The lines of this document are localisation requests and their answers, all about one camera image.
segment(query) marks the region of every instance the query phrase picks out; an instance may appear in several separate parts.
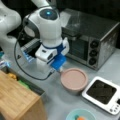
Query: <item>appliance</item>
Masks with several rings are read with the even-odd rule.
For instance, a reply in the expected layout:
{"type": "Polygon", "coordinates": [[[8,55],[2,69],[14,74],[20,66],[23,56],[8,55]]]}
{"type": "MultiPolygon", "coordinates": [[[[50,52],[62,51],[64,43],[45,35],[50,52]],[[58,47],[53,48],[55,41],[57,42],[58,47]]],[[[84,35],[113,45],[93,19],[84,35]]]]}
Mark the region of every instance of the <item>appliance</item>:
{"type": "Polygon", "coordinates": [[[62,36],[68,37],[68,57],[98,70],[115,51],[119,22],[65,9],[60,13],[62,36]]]}
{"type": "Polygon", "coordinates": [[[120,86],[95,77],[82,92],[82,96],[112,115],[120,112],[120,86]]]}

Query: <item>pink bowl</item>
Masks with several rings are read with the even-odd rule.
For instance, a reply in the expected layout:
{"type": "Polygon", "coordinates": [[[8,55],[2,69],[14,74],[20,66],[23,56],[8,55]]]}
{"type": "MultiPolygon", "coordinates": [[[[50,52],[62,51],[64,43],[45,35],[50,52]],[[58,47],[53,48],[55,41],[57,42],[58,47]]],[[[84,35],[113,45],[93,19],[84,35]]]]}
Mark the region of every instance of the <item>pink bowl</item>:
{"type": "Polygon", "coordinates": [[[71,68],[61,73],[61,83],[68,91],[78,94],[86,87],[88,77],[81,69],[71,68]]]}

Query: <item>digital scale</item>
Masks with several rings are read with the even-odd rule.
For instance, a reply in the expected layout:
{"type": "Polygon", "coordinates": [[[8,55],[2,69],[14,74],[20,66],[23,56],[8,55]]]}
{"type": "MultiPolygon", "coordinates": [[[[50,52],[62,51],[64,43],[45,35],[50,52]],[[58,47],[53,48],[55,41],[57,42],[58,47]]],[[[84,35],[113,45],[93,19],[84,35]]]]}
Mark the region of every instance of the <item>digital scale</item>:
{"type": "Polygon", "coordinates": [[[120,112],[120,86],[104,78],[95,77],[82,96],[112,115],[120,112]]]}

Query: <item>bowl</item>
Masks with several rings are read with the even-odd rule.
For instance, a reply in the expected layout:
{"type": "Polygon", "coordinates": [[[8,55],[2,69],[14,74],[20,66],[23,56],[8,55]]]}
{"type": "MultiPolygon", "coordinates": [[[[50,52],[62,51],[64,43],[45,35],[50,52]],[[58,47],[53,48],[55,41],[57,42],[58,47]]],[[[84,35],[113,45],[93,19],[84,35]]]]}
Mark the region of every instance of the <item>bowl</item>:
{"type": "Polygon", "coordinates": [[[70,68],[61,73],[61,83],[67,91],[77,95],[86,87],[88,77],[83,70],[70,68]]]}
{"type": "Polygon", "coordinates": [[[85,109],[75,109],[73,111],[71,111],[66,120],[77,120],[77,116],[79,116],[79,118],[84,118],[82,120],[96,120],[95,116],[89,112],[88,110],[85,109]]]}

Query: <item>counter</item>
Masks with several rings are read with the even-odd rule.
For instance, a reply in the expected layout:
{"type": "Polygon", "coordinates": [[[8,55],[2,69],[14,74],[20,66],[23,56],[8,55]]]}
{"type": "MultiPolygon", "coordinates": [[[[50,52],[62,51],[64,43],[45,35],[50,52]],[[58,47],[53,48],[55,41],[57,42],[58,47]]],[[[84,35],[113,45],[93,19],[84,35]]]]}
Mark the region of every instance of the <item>counter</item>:
{"type": "MultiPolygon", "coordinates": [[[[120,50],[116,49],[115,53],[106,61],[106,63],[98,70],[92,70],[74,60],[67,59],[63,68],[80,68],[84,70],[89,78],[89,82],[95,77],[100,76],[115,84],[120,85],[120,50]]],[[[120,114],[113,116],[91,102],[84,99],[81,95],[75,96],[67,92],[60,82],[60,74],[54,73],[45,81],[35,80],[28,77],[21,70],[19,74],[23,75],[31,82],[41,87],[47,95],[47,101],[44,103],[47,111],[48,120],[65,120],[70,111],[76,108],[87,109],[91,111],[96,120],[118,120],[120,114]]]]}

